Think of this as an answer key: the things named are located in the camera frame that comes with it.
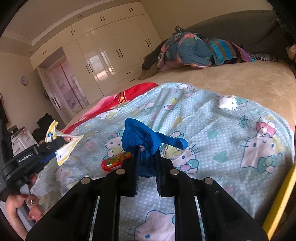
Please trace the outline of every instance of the round clock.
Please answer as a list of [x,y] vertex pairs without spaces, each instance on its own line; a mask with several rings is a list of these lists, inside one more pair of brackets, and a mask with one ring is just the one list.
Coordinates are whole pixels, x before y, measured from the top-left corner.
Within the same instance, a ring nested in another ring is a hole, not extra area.
[[28,85],[28,79],[25,76],[22,76],[20,79],[20,82],[22,83],[22,85],[26,86]]

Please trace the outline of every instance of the striped towel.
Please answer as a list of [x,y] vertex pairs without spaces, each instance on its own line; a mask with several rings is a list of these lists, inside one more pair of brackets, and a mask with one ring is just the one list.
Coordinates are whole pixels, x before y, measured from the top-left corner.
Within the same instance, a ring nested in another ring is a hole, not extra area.
[[248,53],[232,42],[221,39],[210,39],[207,47],[213,53],[216,65],[255,62]]

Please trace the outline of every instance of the polka dot fabric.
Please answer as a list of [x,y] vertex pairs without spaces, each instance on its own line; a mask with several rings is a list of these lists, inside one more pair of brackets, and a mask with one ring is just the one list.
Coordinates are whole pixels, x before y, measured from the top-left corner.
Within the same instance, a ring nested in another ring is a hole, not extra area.
[[[219,108],[222,98],[231,98],[231,108]],[[51,160],[32,188],[47,197],[43,206],[52,207],[82,177],[106,176],[101,162],[123,151],[126,118],[186,139],[187,149],[162,145],[161,155],[190,177],[212,177],[259,223],[294,159],[293,131],[277,113],[236,96],[166,83],[77,127],[72,134],[85,136],[70,158],[61,167]],[[174,228],[174,200],[158,196],[154,177],[140,178],[136,197],[122,197],[120,240],[174,240]]]

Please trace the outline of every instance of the white dresser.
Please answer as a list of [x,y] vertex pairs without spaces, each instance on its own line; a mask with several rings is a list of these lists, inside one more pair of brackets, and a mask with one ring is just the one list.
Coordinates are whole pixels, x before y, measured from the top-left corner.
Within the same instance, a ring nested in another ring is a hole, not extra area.
[[38,143],[33,138],[32,134],[27,130],[23,129],[17,136],[13,137],[11,140],[13,156],[21,153],[30,146]]

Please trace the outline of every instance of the beige bedspread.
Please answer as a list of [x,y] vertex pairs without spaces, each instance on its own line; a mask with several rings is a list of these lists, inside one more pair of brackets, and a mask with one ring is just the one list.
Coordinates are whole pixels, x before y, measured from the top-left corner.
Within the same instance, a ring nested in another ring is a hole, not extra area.
[[[289,66],[285,64],[256,61],[255,63],[223,64],[206,69],[185,67],[157,73],[135,84],[143,82],[189,83],[197,88],[219,92],[223,95],[236,95],[250,99],[277,112],[288,121],[292,129],[295,128],[296,79]],[[95,104],[82,110],[68,126],[75,123]]]

